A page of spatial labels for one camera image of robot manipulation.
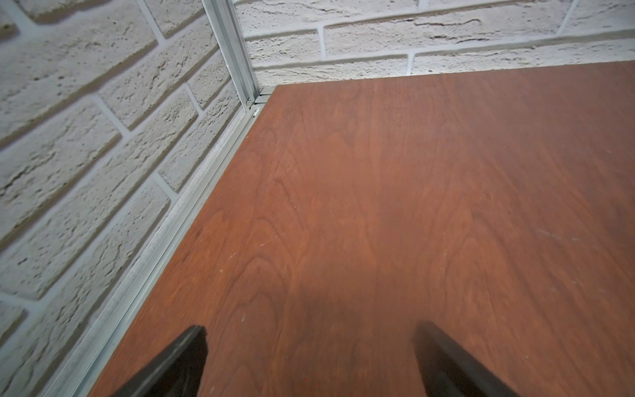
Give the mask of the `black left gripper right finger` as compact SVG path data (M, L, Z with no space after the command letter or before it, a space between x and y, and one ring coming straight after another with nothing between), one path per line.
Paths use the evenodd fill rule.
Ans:
M413 347L428 396L518 394L431 321L417 324Z

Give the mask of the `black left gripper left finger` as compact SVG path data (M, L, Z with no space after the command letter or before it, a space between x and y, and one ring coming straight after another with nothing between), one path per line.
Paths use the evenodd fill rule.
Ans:
M193 325L112 396L196 396L208 355L206 329Z

